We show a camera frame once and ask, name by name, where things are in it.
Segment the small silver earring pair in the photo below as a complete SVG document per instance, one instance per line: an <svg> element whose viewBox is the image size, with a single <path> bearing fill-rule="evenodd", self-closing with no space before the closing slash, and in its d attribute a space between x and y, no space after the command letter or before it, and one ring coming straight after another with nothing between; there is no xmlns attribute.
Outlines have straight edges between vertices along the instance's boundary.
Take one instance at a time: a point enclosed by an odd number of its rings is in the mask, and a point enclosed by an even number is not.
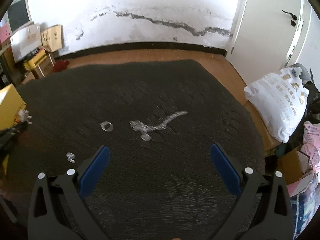
<svg viewBox="0 0 320 240"><path fill-rule="evenodd" d="M75 155L71 152L66 153L67 160L70 163L75 163Z"/></svg>

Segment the yellow cardboard storage box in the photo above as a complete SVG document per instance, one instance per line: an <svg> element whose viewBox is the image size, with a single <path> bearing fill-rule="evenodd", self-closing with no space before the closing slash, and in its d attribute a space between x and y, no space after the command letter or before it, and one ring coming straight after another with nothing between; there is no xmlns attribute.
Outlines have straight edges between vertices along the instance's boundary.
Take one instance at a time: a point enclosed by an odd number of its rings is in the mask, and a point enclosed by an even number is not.
<svg viewBox="0 0 320 240"><path fill-rule="evenodd" d="M25 110L26 106L13 84L1 89L0 129L5 130L20 123L19 112Z"/></svg>

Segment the small yellow flat box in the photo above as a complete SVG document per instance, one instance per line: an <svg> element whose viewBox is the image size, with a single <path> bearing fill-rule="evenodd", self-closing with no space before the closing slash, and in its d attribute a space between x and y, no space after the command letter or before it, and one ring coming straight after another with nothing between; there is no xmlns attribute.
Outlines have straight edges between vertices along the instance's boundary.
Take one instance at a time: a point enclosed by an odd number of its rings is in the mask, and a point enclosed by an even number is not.
<svg viewBox="0 0 320 240"><path fill-rule="evenodd" d="M47 58L47 52L45 49L39 50L34 56L30 59L25 60L23 66L26 71L31 71L41 64Z"/></svg>

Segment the pink plastic package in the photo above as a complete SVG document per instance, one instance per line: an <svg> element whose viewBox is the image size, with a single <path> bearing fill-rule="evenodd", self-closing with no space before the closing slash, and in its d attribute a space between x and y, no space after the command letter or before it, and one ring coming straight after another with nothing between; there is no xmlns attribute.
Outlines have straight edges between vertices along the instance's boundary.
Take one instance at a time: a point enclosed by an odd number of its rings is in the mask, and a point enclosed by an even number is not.
<svg viewBox="0 0 320 240"><path fill-rule="evenodd" d="M319 172L319 148L320 148L319 124L304 122L303 146L301 151L310 157L313 170Z"/></svg>

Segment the red cloth on floor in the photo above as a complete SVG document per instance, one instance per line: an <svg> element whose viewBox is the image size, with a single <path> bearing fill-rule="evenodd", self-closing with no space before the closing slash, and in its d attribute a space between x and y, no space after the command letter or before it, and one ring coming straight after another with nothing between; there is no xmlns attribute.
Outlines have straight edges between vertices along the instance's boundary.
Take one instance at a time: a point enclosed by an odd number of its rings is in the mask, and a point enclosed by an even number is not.
<svg viewBox="0 0 320 240"><path fill-rule="evenodd" d="M58 73L66 70L68 68L68 65L70 64L69 60L59 60L54 63L54 67L52 72Z"/></svg>

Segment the white paper gift bag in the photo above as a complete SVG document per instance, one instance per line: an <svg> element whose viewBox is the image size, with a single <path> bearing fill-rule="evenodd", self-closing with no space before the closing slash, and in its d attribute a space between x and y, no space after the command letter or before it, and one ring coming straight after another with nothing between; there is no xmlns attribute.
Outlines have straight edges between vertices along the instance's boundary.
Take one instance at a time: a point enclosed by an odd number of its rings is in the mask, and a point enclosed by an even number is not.
<svg viewBox="0 0 320 240"><path fill-rule="evenodd" d="M20 29L10 38L15 62L20 62L29 53L42 45L39 24L31 24Z"/></svg>

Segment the pink gift box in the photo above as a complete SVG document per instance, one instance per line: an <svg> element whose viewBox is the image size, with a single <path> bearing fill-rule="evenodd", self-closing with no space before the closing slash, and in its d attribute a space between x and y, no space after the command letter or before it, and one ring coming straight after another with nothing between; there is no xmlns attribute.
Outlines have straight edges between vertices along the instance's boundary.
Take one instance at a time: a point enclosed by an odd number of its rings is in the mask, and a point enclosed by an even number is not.
<svg viewBox="0 0 320 240"><path fill-rule="evenodd" d="M3 44L9 38L10 38L10 25L8 23L4 23L0 27L0 41L1 41L1 44Z"/></svg>

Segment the white printed plastic bag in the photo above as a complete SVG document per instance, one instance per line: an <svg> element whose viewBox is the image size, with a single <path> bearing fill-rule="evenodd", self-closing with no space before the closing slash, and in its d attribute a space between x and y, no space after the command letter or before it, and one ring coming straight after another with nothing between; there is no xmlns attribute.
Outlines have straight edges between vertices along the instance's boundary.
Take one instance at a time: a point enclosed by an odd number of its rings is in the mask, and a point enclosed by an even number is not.
<svg viewBox="0 0 320 240"><path fill-rule="evenodd" d="M286 143L304 116L309 90L291 68L269 73L244 88L246 99L259 112L268 132Z"/></svg>

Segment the white framed monitor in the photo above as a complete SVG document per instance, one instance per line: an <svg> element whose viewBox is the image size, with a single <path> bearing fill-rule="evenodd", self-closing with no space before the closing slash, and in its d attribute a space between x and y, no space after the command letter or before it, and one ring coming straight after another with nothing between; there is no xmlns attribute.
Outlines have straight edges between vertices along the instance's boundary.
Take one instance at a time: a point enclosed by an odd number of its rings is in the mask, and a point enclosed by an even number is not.
<svg viewBox="0 0 320 240"><path fill-rule="evenodd" d="M14 33L22 26L31 22L28 0L17 0L7 10L8 23L11 32Z"/></svg>

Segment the black patterned table mat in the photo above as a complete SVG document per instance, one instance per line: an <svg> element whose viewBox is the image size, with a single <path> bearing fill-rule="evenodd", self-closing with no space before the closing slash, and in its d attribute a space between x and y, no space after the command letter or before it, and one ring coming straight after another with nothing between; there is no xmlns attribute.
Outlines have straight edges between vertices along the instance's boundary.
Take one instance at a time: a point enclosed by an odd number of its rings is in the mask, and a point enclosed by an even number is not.
<svg viewBox="0 0 320 240"><path fill-rule="evenodd" d="M235 200L210 160L213 143L264 172L249 112L195 61L83 66L17 90L32 123L3 192L22 225L37 175L61 175L102 145L110 164L86 204L111 239L208 239Z"/></svg>

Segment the white door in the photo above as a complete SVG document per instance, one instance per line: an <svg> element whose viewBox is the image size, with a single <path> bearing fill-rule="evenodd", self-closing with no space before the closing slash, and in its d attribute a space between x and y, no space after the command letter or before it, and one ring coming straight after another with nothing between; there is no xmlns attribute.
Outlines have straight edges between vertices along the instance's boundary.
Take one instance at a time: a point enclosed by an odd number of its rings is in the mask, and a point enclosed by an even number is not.
<svg viewBox="0 0 320 240"><path fill-rule="evenodd" d="M291 25L291 12L298 17ZM245 0L240 26L227 60L244 83L297 62L309 29L306 0Z"/></svg>

